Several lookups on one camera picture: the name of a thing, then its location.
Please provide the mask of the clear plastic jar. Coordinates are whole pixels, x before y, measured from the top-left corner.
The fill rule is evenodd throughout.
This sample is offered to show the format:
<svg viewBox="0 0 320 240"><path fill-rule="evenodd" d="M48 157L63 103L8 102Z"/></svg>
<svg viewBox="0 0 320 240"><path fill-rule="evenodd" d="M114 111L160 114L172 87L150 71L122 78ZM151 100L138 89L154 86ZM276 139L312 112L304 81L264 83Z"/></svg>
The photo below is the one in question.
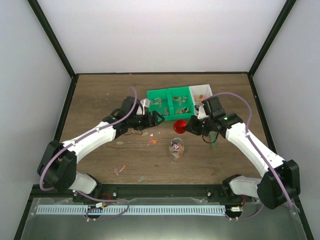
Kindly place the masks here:
<svg viewBox="0 0 320 240"><path fill-rule="evenodd" d="M180 137L175 137L170 141L168 147L169 156L174 159L178 160L183 157L185 152L185 144Z"/></svg>

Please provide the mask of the green double candy bin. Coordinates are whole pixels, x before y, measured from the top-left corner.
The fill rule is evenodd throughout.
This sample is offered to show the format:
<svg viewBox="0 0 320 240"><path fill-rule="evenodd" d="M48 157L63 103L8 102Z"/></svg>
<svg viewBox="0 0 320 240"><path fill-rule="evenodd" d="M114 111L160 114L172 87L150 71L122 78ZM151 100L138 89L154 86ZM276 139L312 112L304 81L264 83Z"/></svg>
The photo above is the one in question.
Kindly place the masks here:
<svg viewBox="0 0 320 240"><path fill-rule="evenodd" d="M189 119L195 113L193 97L188 86L146 91L149 110L157 111L165 121Z"/></svg>

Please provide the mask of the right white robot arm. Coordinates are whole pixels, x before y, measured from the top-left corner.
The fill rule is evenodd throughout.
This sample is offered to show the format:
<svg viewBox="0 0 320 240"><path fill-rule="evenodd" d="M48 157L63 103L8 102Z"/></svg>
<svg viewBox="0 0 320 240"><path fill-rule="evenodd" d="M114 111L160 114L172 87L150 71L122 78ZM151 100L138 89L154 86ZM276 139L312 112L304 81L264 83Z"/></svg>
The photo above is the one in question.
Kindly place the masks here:
<svg viewBox="0 0 320 240"><path fill-rule="evenodd" d="M269 149L236 113L226 113L217 96L202 101L198 114L183 125L182 132L202 137L210 132L218 133L236 146L258 171L259 178L239 174L227 178L222 188L225 200L232 202L245 195L259 199L273 210L285 203L291 208L292 199L301 193L298 164Z"/></svg>

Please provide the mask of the red jar lid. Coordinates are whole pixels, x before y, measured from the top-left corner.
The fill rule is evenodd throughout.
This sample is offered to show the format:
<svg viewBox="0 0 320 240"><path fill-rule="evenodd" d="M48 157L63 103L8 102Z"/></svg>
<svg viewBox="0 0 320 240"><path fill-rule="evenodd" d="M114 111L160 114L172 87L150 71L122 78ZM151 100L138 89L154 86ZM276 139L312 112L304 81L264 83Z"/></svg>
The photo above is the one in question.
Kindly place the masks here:
<svg viewBox="0 0 320 240"><path fill-rule="evenodd" d="M186 125L187 123L184 120L178 119L174 122L173 129L177 134L183 134L186 132Z"/></svg>

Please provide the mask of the green slotted scoop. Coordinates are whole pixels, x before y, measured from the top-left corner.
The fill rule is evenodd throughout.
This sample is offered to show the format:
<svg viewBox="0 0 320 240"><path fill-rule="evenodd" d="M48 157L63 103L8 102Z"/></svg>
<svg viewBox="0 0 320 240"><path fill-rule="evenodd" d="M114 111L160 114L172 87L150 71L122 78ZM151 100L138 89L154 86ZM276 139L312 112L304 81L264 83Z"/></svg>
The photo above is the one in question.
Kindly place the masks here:
<svg viewBox="0 0 320 240"><path fill-rule="evenodd" d="M218 132L215 132L215 131L211 131L211 132L209 133L212 149L216 149L216 148L217 148L218 134L219 134L219 133L218 133Z"/></svg>

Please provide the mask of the white candy bin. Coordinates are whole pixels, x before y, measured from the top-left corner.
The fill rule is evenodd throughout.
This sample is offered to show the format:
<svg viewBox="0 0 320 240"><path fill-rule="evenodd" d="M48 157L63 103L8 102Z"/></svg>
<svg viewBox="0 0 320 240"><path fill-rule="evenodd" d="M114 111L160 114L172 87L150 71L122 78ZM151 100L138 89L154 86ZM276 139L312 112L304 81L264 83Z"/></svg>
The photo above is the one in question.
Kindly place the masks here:
<svg viewBox="0 0 320 240"><path fill-rule="evenodd" d="M199 105L201 105L203 100L213 95L211 86L209 84L190 85L188 88L195 111L199 109Z"/></svg>

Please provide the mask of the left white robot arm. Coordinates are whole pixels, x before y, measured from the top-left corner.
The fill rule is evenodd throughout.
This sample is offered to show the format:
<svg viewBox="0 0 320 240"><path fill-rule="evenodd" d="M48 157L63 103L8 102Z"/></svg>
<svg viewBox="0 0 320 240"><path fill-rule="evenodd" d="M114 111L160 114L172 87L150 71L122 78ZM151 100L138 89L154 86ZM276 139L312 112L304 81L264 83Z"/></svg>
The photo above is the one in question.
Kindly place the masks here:
<svg viewBox="0 0 320 240"><path fill-rule="evenodd" d="M149 105L150 101L146 98L138 100L128 96L121 107L92 129L64 142L51 141L37 169L40 189L81 192L89 201L97 202L102 196L102 189L95 178L78 172L78 163L95 149L126 134L129 129L143 131L163 123L165 118L156 110L150 111Z"/></svg>

